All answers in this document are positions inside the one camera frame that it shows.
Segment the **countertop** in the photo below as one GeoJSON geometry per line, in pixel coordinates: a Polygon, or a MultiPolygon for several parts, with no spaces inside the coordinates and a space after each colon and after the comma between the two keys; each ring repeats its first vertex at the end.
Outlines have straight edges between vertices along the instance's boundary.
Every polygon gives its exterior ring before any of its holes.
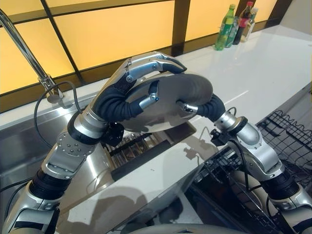
{"type": "MultiPolygon", "coordinates": [[[[210,80],[226,108],[235,106],[237,116],[257,123],[311,81],[311,54],[310,35],[279,25],[252,33],[248,42],[221,52],[210,46],[177,58],[189,71],[210,80]]],[[[104,82],[78,88],[78,96],[97,92],[104,82]]],[[[71,92],[66,95],[72,98],[71,92]]],[[[30,118],[34,106],[1,114],[0,128],[30,118]]],[[[40,111],[50,108],[43,101],[40,111]]],[[[213,124],[202,117],[190,122],[195,134],[71,209],[61,225],[73,233],[84,233],[83,228],[105,233],[211,157],[217,151],[210,143],[213,124]]]]}

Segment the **dish drying rack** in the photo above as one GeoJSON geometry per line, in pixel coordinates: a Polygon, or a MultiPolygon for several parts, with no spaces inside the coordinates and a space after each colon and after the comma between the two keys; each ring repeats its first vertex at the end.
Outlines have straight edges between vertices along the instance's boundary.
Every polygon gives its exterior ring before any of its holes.
{"type": "MultiPolygon", "coordinates": [[[[286,170],[312,195],[312,131],[305,129],[303,125],[298,124],[295,119],[280,110],[269,114],[257,124],[257,127],[261,131],[263,139],[277,152],[286,170]]],[[[222,185],[229,191],[231,189],[229,180],[233,181],[257,210],[251,211],[245,205],[246,202],[242,203],[238,199],[237,202],[243,212],[229,211],[229,207],[222,207],[220,200],[218,204],[231,216],[236,217],[238,221],[247,224],[253,233],[280,233],[280,229],[276,225],[276,216],[269,217],[258,206],[252,195],[245,190],[245,187],[239,185],[232,178],[231,172],[235,170],[244,170],[241,157],[231,148],[226,147],[205,162],[203,170],[195,179],[195,184],[208,177],[211,183],[215,183],[212,186],[222,185]]]]}

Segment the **faucet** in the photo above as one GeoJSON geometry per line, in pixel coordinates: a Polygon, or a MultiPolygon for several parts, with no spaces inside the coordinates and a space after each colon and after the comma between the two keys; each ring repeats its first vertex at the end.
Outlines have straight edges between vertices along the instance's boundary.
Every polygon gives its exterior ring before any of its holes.
{"type": "MultiPolygon", "coordinates": [[[[46,72],[41,67],[41,65],[39,64],[33,53],[30,51],[30,49],[28,48],[27,44],[21,37],[20,33],[18,32],[12,21],[1,9],[0,9],[0,23],[2,24],[6,32],[10,35],[15,45],[19,48],[21,53],[27,59],[29,64],[37,73],[38,80],[43,85],[44,89],[47,90],[52,85],[55,85],[55,82],[52,80],[51,76],[49,74],[46,74],[46,72]]],[[[62,103],[62,98],[64,97],[64,94],[60,89],[55,87],[49,93],[47,93],[46,97],[49,103],[58,103],[58,102],[62,103]]]]}

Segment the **stainless steel sink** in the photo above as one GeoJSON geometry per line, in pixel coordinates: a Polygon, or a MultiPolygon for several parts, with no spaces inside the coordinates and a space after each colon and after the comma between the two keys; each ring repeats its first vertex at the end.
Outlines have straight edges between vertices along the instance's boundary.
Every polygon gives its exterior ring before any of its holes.
{"type": "MultiPolygon", "coordinates": [[[[90,96],[80,101],[80,107],[86,106],[92,98],[90,96]]],[[[46,141],[53,145],[57,135],[75,112],[76,108],[72,106],[68,109],[57,108],[40,113],[39,130],[46,141]]],[[[61,213],[112,184],[114,182],[112,176],[115,180],[122,178],[194,132],[195,128],[187,122],[173,129],[148,136],[125,132],[123,141],[117,147],[105,145],[103,147],[99,143],[68,187],[61,202],[61,213]],[[127,151],[136,152],[128,156],[127,151]]],[[[0,188],[32,177],[48,152],[49,148],[42,143],[35,131],[32,118],[1,130],[0,188]]],[[[0,194],[0,226],[4,221],[5,206],[16,188],[8,189],[0,194]]]]}

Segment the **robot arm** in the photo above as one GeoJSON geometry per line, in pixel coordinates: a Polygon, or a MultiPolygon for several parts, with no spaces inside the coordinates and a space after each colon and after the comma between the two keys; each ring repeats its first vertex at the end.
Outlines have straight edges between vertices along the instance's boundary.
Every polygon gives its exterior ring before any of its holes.
{"type": "MultiPolygon", "coordinates": [[[[282,214],[284,212],[288,216],[289,211],[299,211],[303,207],[312,210],[312,198],[285,170],[276,152],[262,138],[259,129],[245,117],[235,117],[226,112],[223,102],[216,95],[201,106],[189,105],[181,100],[177,104],[185,112],[207,117],[214,122],[220,132],[216,129],[211,132],[212,143],[216,146],[228,143],[236,153],[244,155],[247,170],[260,182],[272,204],[282,214]]],[[[312,215],[304,218],[310,220],[312,215]]]]}
{"type": "Polygon", "coordinates": [[[158,101],[158,81],[154,81],[146,96],[127,103],[126,94],[136,80],[153,71],[185,70],[179,61],[159,52],[126,60],[86,109],[74,114],[58,135],[41,168],[13,206],[2,233],[54,233],[62,196],[96,144],[110,134],[115,122],[136,117],[158,101]]]}

